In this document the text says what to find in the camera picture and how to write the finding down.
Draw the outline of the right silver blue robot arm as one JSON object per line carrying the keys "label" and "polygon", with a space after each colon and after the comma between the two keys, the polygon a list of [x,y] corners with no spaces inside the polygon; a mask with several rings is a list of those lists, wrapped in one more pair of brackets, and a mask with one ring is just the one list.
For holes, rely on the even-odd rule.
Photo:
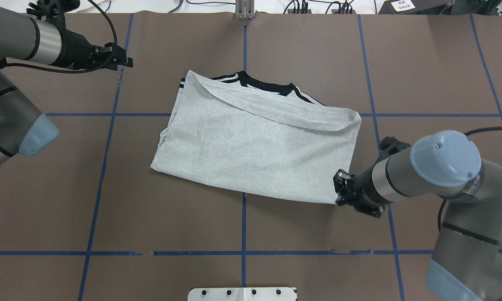
{"label": "right silver blue robot arm", "polygon": [[446,201],[425,286],[442,301],[502,301],[502,164],[467,134],[445,130],[410,145],[386,137],[363,172],[339,169],[336,203],[381,217],[389,204],[434,194]]}

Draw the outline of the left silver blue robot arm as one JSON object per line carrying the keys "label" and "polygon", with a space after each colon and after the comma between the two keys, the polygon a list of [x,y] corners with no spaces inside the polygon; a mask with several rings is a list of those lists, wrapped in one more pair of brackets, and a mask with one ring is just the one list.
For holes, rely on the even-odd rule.
{"label": "left silver blue robot arm", "polygon": [[32,78],[34,88],[65,95],[66,84],[55,84],[50,74],[89,74],[133,67],[133,59],[118,44],[115,25],[106,10],[90,1],[107,21],[112,39],[97,45],[67,27],[66,15],[79,0],[31,0],[25,13],[0,6],[0,168],[14,156],[35,156],[60,135],[58,128],[10,78],[14,68]]}

